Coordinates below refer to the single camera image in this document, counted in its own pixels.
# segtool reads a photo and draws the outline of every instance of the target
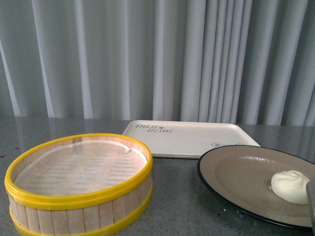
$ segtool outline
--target white bun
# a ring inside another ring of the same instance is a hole
[[[310,181],[298,171],[282,171],[271,178],[271,187],[275,194],[294,204],[307,205],[306,184]]]

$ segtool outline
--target speckled surface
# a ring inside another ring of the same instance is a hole
[[[56,138],[82,133],[122,134],[129,121],[48,118],[0,119],[0,235],[18,236],[11,221],[4,176],[26,150]],[[315,128],[240,125],[261,146],[315,162]],[[311,236],[250,217],[223,202],[201,182],[197,160],[154,159],[152,199],[144,213],[116,235]]]

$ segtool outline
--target plate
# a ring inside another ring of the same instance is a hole
[[[134,120],[123,135],[145,143],[153,157],[199,159],[224,145],[259,146],[240,127],[223,123]]]
[[[274,224],[311,230],[309,206],[279,198],[269,186],[275,173],[297,170],[315,178],[315,165],[297,156],[264,147],[225,146],[198,161],[202,182],[219,198],[243,212]]]

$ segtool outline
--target curtain fold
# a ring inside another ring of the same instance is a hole
[[[312,0],[2,0],[0,117],[315,125]]]

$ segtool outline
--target wooden slat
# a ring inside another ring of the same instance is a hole
[[[113,200],[114,223],[126,217],[125,196]]]
[[[63,146],[73,144],[73,139],[67,139],[62,141]]]
[[[114,223],[113,202],[103,203],[98,206],[100,227],[112,225]]]
[[[142,187],[141,203],[143,203],[143,201],[147,197],[147,195],[146,195],[146,190],[147,190],[147,182],[146,182],[146,180],[142,183],[141,187]]]
[[[14,183],[16,177],[22,172],[22,170],[24,170],[25,166],[24,166],[24,162],[20,161],[16,164],[16,166],[13,168],[12,172],[11,172],[11,180]]]
[[[68,222],[71,235],[85,233],[83,209],[68,210]]]
[[[147,158],[147,156],[146,156],[146,153],[147,153],[147,151],[146,151],[146,149],[144,148],[144,146],[142,146],[142,145],[139,145],[139,149],[138,149],[145,157],[146,157],[146,159],[148,160],[148,158]]]
[[[140,185],[134,190],[136,207],[139,207],[142,204],[142,202],[143,202],[143,191],[142,191],[142,188],[143,188],[143,185]]]
[[[137,209],[137,202],[135,198],[134,190],[127,193],[125,195],[125,203],[126,203],[126,215],[129,215]]]
[[[54,222],[51,211],[37,210],[40,232],[43,235],[55,235]]]
[[[91,137],[82,137],[82,141],[90,141]]]
[[[100,229],[99,213],[97,206],[91,206],[83,209],[84,224],[86,232]]]
[[[99,136],[98,140],[105,140],[106,141],[107,140],[107,136]]]
[[[142,184],[143,184],[143,186],[142,186],[143,199],[142,200],[145,200],[145,198],[148,196],[148,189],[149,189],[148,178]]]
[[[9,201],[10,201],[11,211],[12,211],[14,219],[18,223],[20,223],[20,217],[19,217],[19,212],[18,212],[17,206],[16,206],[16,202],[10,197],[9,197]]]
[[[41,157],[43,154],[49,152],[50,150],[52,150],[55,147],[54,144],[42,147],[39,150],[36,150],[32,153],[30,153],[29,155],[27,155],[26,157],[23,158],[23,162],[24,162],[24,166],[25,168],[30,165],[33,161],[35,161],[36,159],[38,159],[39,157]]]
[[[99,137],[100,136],[91,136],[91,140],[100,140]]]
[[[107,140],[128,146],[128,139],[124,139],[124,138],[120,138],[120,137],[108,136]]]
[[[144,154],[144,156],[146,157],[147,161],[149,161],[149,157],[150,157],[149,152],[145,149],[145,151],[144,151],[143,154]]]
[[[66,210],[52,211],[55,235],[70,235]]]
[[[20,218],[20,224],[25,229],[28,230],[29,229],[29,223],[28,223],[28,216],[26,215],[25,206],[17,203],[16,207],[17,207],[17,210],[18,210],[19,218]]]
[[[128,145],[127,145],[129,148],[134,148],[134,149],[137,149],[139,150],[139,144],[136,143],[135,141],[132,141],[132,140],[128,140]]]
[[[146,186],[146,194],[145,196],[147,197],[150,190],[151,190],[151,186],[152,186],[152,176],[151,176],[151,173],[149,174],[148,178],[146,179],[146,182],[147,182],[147,186]]]
[[[82,142],[82,138],[75,138],[75,139],[72,139],[72,142],[75,144],[75,143],[79,143],[79,142]]]
[[[25,210],[26,215],[28,216],[29,230],[40,234],[37,209],[25,207]]]

